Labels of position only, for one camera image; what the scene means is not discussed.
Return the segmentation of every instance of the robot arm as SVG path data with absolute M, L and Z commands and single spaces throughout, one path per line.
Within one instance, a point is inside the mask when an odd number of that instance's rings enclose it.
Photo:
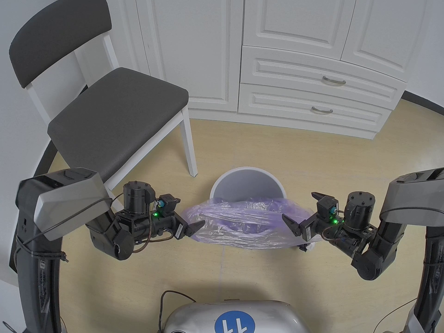
M 334 197 L 312 195 L 318 200 L 313 216 L 297 224 L 282 215 L 284 222 L 295 236 L 301 235 L 306 241 L 320 234 L 352 258 L 352 266 L 365 280 L 376 279 L 393 263 L 408 224 L 427 227 L 424 270 L 413 313 L 424 332 L 433 331 L 441 316 L 438 309 L 444 295 L 444 168 L 393 180 L 388 186 L 378 228 L 369 223 L 375 204 L 372 194 L 350 193 L 343 217 Z
M 15 203 L 19 208 L 17 249 L 14 254 L 20 300 L 29 333 L 59 333 L 60 260 L 62 237 L 86 225 L 94 246 L 125 260 L 135 244 L 164 231 L 176 239 L 192 236 L 204 221 L 188 224 L 176 212 L 180 199 L 170 194 L 158 199 L 149 184 L 124 186 L 124 210 L 114 213 L 111 198 L 98 173 L 66 169 L 24 180 Z M 155 203 L 154 210 L 150 205 Z

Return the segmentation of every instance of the white chair frame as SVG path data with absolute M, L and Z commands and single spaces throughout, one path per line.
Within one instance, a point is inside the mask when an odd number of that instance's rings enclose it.
M 119 62 L 114 52 L 114 48 L 111 43 L 111 38 L 108 32 L 102 34 L 103 46 L 107 53 L 108 61 L 112 69 L 119 67 Z M 44 122 L 48 125 L 51 121 L 47 111 L 43 107 L 39 97 L 37 96 L 36 90 L 29 83 L 26 86 L 26 91 L 28 92 L 32 102 L 36 105 L 38 112 L 43 118 Z M 180 125 L 180 131 L 182 134 L 183 146 L 185 148 L 186 162 L 188 163 L 188 171 L 191 176 L 197 175 L 197 164 L 196 156 L 194 154 L 193 138 L 191 136 L 191 126 L 190 126 L 190 116 L 188 114 L 188 106 L 181 109 L 175 116 L 170 119 L 166 125 L 164 125 L 154 136 L 152 136 L 142 147 L 140 147 L 136 153 L 134 153 L 127 162 L 117 170 L 114 175 L 112 175 L 106 182 L 105 188 L 107 189 L 108 195 L 114 197 L 112 190 L 123 180 L 123 178 L 134 168 L 143 157 L 145 157 L 162 139 L 164 139 L 177 125 Z M 114 201 L 113 208 L 116 211 L 123 210 L 122 203 L 118 200 Z

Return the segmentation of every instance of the gray trash can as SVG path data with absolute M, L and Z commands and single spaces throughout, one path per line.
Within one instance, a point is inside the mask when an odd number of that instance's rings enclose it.
M 243 166 L 221 175 L 211 189 L 210 198 L 228 202 L 245 201 L 250 197 L 287 198 L 284 187 L 268 171 Z

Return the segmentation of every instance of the chair leg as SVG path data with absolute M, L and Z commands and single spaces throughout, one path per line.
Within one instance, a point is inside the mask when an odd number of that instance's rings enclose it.
M 185 148 L 186 162 L 191 176 L 197 175 L 196 155 L 194 154 L 193 137 L 191 136 L 190 116 L 188 106 L 182 108 L 183 120 L 180 123 L 183 146 Z
M 109 197 L 114 199 L 115 195 L 112 193 L 111 189 L 106 185 L 106 183 L 105 183 L 105 189 L 107 189 Z M 115 201 L 112 203 L 112 207 L 114 208 L 114 212 L 119 212 L 123 210 L 123 205 L 118 198 L 115 199 Z

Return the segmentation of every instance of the translucent garbage bag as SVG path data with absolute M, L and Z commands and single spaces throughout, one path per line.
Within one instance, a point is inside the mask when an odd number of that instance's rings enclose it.
M 186 209 L 181 217 L 188 223 L 205 220 L 192 239 L 244 249 L 288 248 L 308 242 L 295 237 L 282 220 L 286 214 L 297 223 L 313 212 L 285 198 L 250 198 L 226 202 L 220 198 Z M 319 241 L 314 236 L 310 242 Z

